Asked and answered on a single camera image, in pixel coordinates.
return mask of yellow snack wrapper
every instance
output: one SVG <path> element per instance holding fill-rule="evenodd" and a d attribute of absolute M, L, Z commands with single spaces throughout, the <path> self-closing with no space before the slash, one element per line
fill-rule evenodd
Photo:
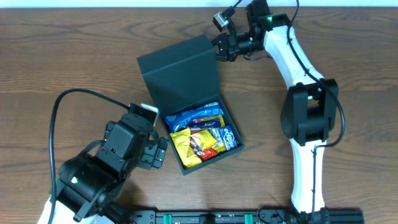
<path fill-rule="evenodd" d="M 208 130 L 203 130 L 192 134 L 191 138 L 195 140 L 202 150 L 209 149 L 217 143 L 217 140 L 210 134 Z"/>
<path fill-rule="evenodd" d="M 213 146 L 213 149 L 214 149 L 214 151 L 217 152 L 217 154 L 224 152 L 226 150 L 225 146 L 223 144 L 220 145 L 218 143 Z"/>
<path fill-rule="evenodd" d="M 189 146 L 190 144 L 191 131 L 189 128 L 176 133 L 170 133 L 175 149 L 180 156 L 182 164 L 191 168 L 201 163 L 201 159 L 195 154 L 193 149 Z"/>
<path fill-rule="evenodd" d="M 216 119 L 216 118 L 220 119 L 221 128 L 225 127 L 224 118 L 223 118 L 223 115 L 221 115 L 221 114 L 216 115 L 216 116 L 207 117 L 207 118 L 200 118 L 200 121 L 208 121 L 208 120 Z"/>

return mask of red wrapper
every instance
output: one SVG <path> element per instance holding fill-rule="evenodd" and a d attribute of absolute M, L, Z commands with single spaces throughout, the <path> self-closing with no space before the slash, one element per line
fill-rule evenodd
<path fill-rule="evenodd" d="M 195 140 L 193 140 L 192 138 L 190 139 L 190 146 L 195 152 L 195 154 L 198 155 L 203 161 L 206 161 L 210 158 L 217 156 L 217 152 L 214 149 L 209 148 L 206 150 L 202 150 L 199 147 L 199 145 L 195 142 Z"/>
<path fill-rule="evenodd" d="M 200 131 L 203 131 L 202 129 L 199 129 L 199 130 L 191 130 L 191 134 L 195 134 L 195 133 L 198 133 L 198 132 L 200 132 Z"/>

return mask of wire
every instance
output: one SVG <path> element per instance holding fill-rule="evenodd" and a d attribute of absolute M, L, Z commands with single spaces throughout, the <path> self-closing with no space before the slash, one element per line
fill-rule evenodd
<path fill-rule="evenodd" d="M 242 0 L 239 0 L 237 3 L 235 3 L 234 6 L 232 6 L 232 8 L 236 8 L 236 6 L 238 6 L 238 4 L 241 3 L 241 2 L 242 2 Z"/>
<path fill-rule="evenodd" d="M 287 28 L 287 42 L 289 43 L 290 48 L 292 49 L 292 52 L 295 56 L 295 58 L 297 59 L 298 63 L 301 65 L 301 67 L 303 68 L 304 72 L 311 78 L 313 79 L 320 87 L 321 89 L 325 90 L 327 93 L 329 93 L 329 95 L 331 96 L 332 100 L 335 102 L 338 111 L 340 113 L 340 117 L 341 117 L 341 130 L 340 130 L 340 134 L 337 138 L 336 141 L 330 143 L 330 144 L 325 144 L 325 145 L 318 145 L 315 146 L 312 153 L 313 153 L 313 189 L 312 189 L 312 212 L 311 212 L 311 221 L 313 222 L 313 216 L 314 216 L 314 212 L 315 212 L 315 181 L 316 181 L 316 164 L 317 164 L 317 149 L 319 147 L 333 147 L 335 145 L 337 145 L 342 139 L 343 139 L 343 135 L 344 135 L 344 131 L 345 131 L 345 127 L 346 127 L 346 121 L 345 121 L 345 116 L 344 116 L 344 111 L 343 111 L 343 107 L 341 106 L 340 102 L 338 101 L 336 95 L 325 85 L 323 84 L 319 79 L 315 78 L 310 71 L 305 67 L 304 63 L 300 60 L 300 57 L 297 55 L 297 52 L 295 51 L 293 45 L 292 45 L 292 39 L 290 39 L 290 28 L 293 26 L 293 21 L 296 18 L 296 15 L 299 11 L 299 7 L 300 7 L 300 3 L 299 0 L 296 0 L 297 3 L 297 7 L 296 7 L 296 11 L 294 12 L 294 16 Z"/>
<path fill-rule="evenodd" d="M 257 217 L 259 217 L 259 219 L 263 222 L 263 223 L 265 223 L 265 224 L 271 224 L 270 222 L 267 222 L 267 221 L 265 221 L 265 220 L 263 220 L 262 218 L 261 218 L 261 216 L 259 215 L 259 212 L 260 212 L 260 210 L 261 209 L 263 209 L 263 208 L 265 208 L 265 206 L 262 206 L 262 207 L 260 207 L 258 210 L 257 210 Z"/>
<path fill-rule="evenodd" d="M 266 51 L 266 54 L 267 54 L 267 56 L 262 56 L 262 57 L 258 57 L 258 58 L 250 58 L 250 57 L 253 55 L 253 52 L 249 52 L 249 53 L 244 54 L 244 55 L 243 55 L 243 58 L 244 58 L 245 60 L 250 61 L 250 62 L 255 62 L 255 61 L 260 60 L 260 59 L 262 59 L 262 58 L 269 58 L 269 59 L 272 59 L 272 57 L 268 54 L 267 51 Z"/>
<path fill-rule="evenodd" d="M 279 212 L 278 212 L 278 210 L 276 210 L 276 208 L 273 207 L 273 209 L 275 210 L 276 214 L 278 214 L 279 218 L 280 218 L 283 222 L 286 221 L 286 220 L 282 217 L 282 215 L 279 214 Z"/>
<path fill-rule="evenodd" d="M 102 94 L 99 94 L 95 91 L 91 90 L 86 90 L 82 88 L 73 88 L 69 90 L 65 90 L 63 93 L 61 93 L 58 98 L 55 100 L 54 107 L 52 108 L 52 114 L 51 114 L 51 120 L 50 120 L 50 134 L 49 134 L 49 153 L 50 153 L 50 170 L 51 170 L 51 184 L 52 184 L 52 189 L 51 189 L 51 212 L 50 212 L 50 217 L 49 217 L 49 222 L 48 224 L 52 223 L 52 220 L 54 218 L 54 211 L 55 211 L 55 204 L 57 202 L 57 182 L 55 179 L 55 159 L 54 159 L 54 127 L 55 127 L 55 118 L 57 118 L 57 111 L 58 111 L 58 106 L 62 100 L 62 98 L 68 94 L 68 93 L 73 93 L 73 92 L 82 92 L 82 93 L 89 93 L 91 95 L 95 95 L 97 97 L 100 97 L 104 100 L 107 100 L 111 103 L 114 103 L 116 105 L 122 106 L 123 108 L 129 110 L 130 107 L 127 105 L 124 105 L 123 103 L 120 103 L 114 99 L 111 99 L 107 96 L 104 96 Z"/>

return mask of green connector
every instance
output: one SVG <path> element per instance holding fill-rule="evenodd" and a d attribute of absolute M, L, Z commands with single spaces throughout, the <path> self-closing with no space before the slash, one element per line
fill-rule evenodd
<path fill-rule="evenodd" d="M 244 224 L 253 224 L 253 215 L 252 214 L 244 215 Z"/>
<path fill-rule="evenodd" d="M 172 216 L 164 215 L 163 216 L 163 224 L 172 224 Z"/>

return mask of green led light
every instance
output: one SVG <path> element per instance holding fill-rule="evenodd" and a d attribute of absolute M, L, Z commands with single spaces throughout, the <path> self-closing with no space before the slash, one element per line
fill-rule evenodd
<path fill-rule="evenodd" d="M 71 180 L 70 182 L 73 183 L 73 184 L 77 184 L 77 183 L 78 183 L 78 180 L 77 180 L 76 177 L 73 177 L 72 180 Z"/>

